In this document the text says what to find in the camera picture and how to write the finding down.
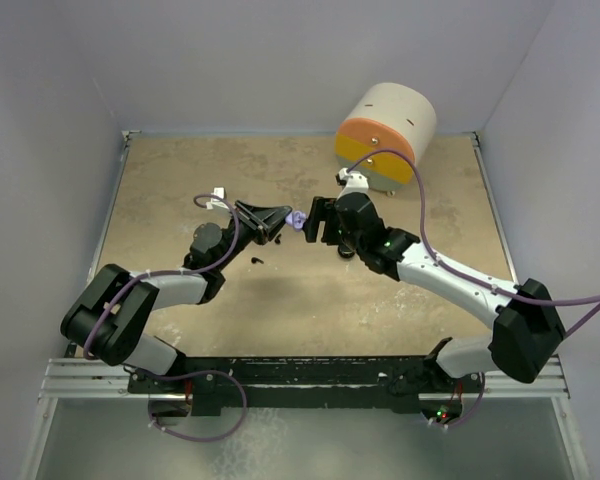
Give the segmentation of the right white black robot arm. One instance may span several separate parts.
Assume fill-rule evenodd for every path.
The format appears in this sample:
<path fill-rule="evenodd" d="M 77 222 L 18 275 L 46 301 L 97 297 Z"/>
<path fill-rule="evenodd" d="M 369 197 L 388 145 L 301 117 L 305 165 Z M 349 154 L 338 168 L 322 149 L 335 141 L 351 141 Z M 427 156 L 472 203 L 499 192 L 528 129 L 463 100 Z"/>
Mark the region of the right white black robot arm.
<path fill-rule="evenodd" d="M 315 197 L 303 231 L 307 242 L 346 246 L 369 270 L 432 292 L 489 328 L 486 336 L 444 339 L 428 355 L 424 376 L 436 391 L 492 371 L 530 384 L 565 338 L 544 284 L 490 278 L 428 252 L 421 238 L 385 225 L 364 193 Z"/>

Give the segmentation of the purple earbud charging case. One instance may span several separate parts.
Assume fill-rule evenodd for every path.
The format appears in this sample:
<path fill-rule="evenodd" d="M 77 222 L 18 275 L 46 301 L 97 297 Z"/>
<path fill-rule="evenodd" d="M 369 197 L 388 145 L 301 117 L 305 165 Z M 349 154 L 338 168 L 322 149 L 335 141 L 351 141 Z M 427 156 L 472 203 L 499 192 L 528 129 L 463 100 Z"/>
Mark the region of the purple earbud charging case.
<path fill-rule="evenodd" d="M 299 210 L 293 210 L 285 217 L 286 224 L 296 232 L 303 230 L 306 220 L 307 214 Z"/>

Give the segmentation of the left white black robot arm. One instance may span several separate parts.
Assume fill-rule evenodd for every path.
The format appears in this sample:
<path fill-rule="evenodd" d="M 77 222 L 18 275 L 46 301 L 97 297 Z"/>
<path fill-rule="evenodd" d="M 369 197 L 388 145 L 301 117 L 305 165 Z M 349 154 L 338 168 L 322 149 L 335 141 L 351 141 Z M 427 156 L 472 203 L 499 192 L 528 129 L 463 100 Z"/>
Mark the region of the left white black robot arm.
<path fill-rule="evenodd" d="M 151 381 L 164 392 L 181 388 L 186 378 L 184 365 L 177 361 L 181 353 L 144 332 L 151 313 L 210 302 L 225 283 L 226 266 L 249 244 L 274 240 L 292 214 L 289 206 L 231 205 L 217 195 L 207 207 L 226 211 L 229 222 L 224 227 L 213 222 L 198 226 L 181 268 L 130 272 L 105 265 L 64 316 L 61 334 L 89 358 L 150 372 Z"/>

